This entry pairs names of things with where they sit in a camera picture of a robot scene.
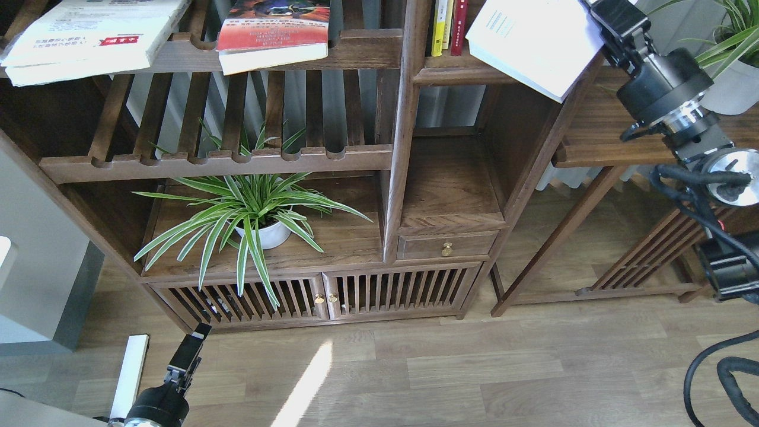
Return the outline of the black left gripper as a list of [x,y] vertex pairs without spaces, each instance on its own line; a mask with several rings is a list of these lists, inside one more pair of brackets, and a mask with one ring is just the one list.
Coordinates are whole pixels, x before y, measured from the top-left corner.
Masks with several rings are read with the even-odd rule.
[[200,323],[186,335],[168,364],[163,384],[150,387],[136,398],[125,418],[125,426],[181,426],[189,406],[185,394],[192,384],[198,367],[200,350],[212,330],[210,324]]

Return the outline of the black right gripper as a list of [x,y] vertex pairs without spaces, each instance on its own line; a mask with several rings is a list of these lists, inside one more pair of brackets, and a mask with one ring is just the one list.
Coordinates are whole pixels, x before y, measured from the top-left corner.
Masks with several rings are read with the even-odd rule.
[[599,25],[605,57],[629,75],[616,95],[637,122],[673,125],[699,108],[714,82],[689,51],[659,54],[649,34],[652,22],[629,1],[586,1],[585,7]]

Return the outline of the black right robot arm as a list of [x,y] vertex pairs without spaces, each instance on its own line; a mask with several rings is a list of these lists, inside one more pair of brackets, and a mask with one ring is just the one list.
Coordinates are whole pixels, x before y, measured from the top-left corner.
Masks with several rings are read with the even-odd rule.
[[719,301],[757,303],[757,232],[730,235],[714,208],[757,204],[757,151],[737,148],[700,100],[713,80],[705,66],[727,68],[757,45],[757,2],[722,1],[731,19],[728,37],[700,56],[686,49],[660,54],[648,16],[629,1],[585,1],[605,45],[605,58],[629,76],[618,91],[634,124],[631,141],[660,133],[676,164],[656,165],[650,183],[703,227],[697,255]]

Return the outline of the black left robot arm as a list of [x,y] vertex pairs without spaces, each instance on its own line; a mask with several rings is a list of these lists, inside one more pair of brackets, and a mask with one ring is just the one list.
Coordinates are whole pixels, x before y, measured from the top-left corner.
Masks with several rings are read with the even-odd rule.
[[181,426],[189,411],[185,398],[192,376],[200,365],[200,351],[212,326],[200,323],[185,335],[167,365],[163,384],[138,395],[125,418],[114,418],[108,426]]

